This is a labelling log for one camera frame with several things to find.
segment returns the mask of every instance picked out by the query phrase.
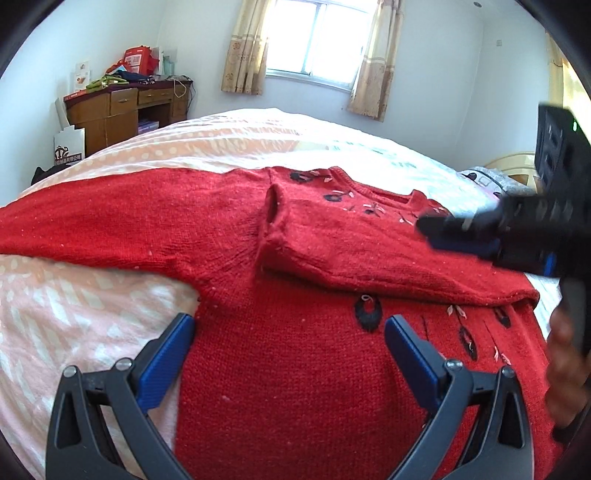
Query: bed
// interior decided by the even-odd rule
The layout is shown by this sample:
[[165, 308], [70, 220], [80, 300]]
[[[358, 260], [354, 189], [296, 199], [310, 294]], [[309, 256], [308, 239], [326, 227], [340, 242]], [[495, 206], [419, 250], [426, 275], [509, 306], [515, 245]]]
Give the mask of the bed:
[[[21, 196], [57, 183], [150, 168], [223, 173], [266, 166], [340, 166], [354, 180], [384, 190], [420, 190], [456, 215], [498, 201], [454, 170], [392, 141], [276, 109], [228, 112], [136, 137], [35, 184]], [[549, 315], [560, 300], [557, 282], [529, 279], [541, 294], [535, 313], [547, 336]], [[76, 364], [93, 371], [109, 368], [122, 356], [135, 356], [177, 312], [192, 313], [199, 304], [199, 294], [191, 287], [157, 275], [14, 255], [0, 255], [0, 289], [0, 425], [37, 479], [44, 478], [48, 423], [63, 368]], [[178, 385], [151, 412], [170, 446], [177, 397]], [[107, 418], [124, 463], [141, 475], [108, 412]]]

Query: knitted sweater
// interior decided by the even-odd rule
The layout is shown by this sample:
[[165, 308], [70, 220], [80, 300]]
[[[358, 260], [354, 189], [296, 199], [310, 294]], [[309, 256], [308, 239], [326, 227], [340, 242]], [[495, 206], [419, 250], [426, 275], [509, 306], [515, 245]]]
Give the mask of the knitted sweater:
[[538, 294], [522, 274], [432, 251], [414, 223], [434, 210], [446, 212], [420, 192], [373, 189], [338, 168], [161, 168], [11, 203], [0, 209], [0, 252], [149, 271], [198, 289], [176, 440], [196, 479], [387, 478], [425, 419], [384, 344], [393, 314], [471, 369], [512, 364], [542, 478], [558, 447], [543, 404]]

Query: blue gripper pad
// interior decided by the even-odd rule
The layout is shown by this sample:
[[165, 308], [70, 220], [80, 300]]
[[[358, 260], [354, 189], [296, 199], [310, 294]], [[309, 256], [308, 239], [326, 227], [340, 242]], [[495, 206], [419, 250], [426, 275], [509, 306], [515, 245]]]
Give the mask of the blue gripper pad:
[[156, 351], [138, 379], [135, 398], [144, 414], [160, 405], [170, 385], [178, 376], [195, 334], [195, 320], [179, 314], [155, 342]]
[[421, 340], [401, 316], [390, 317], [385, 325], [386, 345], [421, 408], [435, 415], [441, 402], [441, 384], [447, 375], [443, 357], [433, 345]]

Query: beige curtain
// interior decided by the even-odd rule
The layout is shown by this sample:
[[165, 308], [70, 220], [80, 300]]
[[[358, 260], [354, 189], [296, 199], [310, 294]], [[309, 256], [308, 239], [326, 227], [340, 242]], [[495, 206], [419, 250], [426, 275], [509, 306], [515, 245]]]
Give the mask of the beige curtain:
[[402, 0], [378, 0], [347, 110], [384, 121], [402, 26]]
[[564, 55], [549, 33], [546, 33], [548, 41], [548, 57], [550, 66], [550, 103], [563, 106], [564, 80], [562, 62]]
[[550, 102], [568, 108], [587, 138], [591, 139], [591, 99], [577, 73], [554, 40], [550, 45]]
[[267, 72], [269, 19], [276, 0], [243, 0], [223, 73], [222, 91], [261, 95]]

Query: pillow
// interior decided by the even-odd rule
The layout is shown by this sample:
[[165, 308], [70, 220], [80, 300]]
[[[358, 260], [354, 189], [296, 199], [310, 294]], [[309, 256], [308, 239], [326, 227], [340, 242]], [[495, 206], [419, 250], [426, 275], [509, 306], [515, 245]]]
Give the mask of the pillow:
[[484, 167], [472, 167], [460, 172], [480, 188], [492, 192], [496, 197], [505, 195], [534, 195], [535, 190], [519, 183], [499, 170], [489, 170]]

